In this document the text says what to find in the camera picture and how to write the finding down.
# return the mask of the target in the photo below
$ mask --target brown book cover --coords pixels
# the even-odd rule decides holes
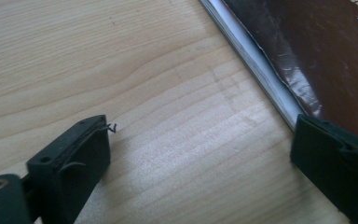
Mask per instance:
[[[225,0],[307,114],[358,135],[358,0]]]

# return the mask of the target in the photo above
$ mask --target light wood tabletop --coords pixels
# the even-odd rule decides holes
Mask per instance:
[[[112,163],[76,223],[346,223],[196,0],[0,0],[0,174],[105,114]]]

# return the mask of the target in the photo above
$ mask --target black plastic part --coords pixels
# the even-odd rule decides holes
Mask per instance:
[[[16,175],[0,175],[0,224],[31,223],[21,180]]]
[[[352,222],[358,223],[358,137],[298,116],[292,162]]]
[[[45,224],[74,223],[110,163],[105,116],[79,121],[27,162]]]

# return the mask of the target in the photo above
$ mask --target wood grain surface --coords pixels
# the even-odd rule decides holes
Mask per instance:
[[[195,0],[0,0],[0,174],[106,114],[112,163],[76,223],[345,223]]]

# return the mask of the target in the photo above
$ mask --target glossy cover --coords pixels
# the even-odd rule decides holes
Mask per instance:
[[[358,0],[225,0],[307,114],[358,135]]]

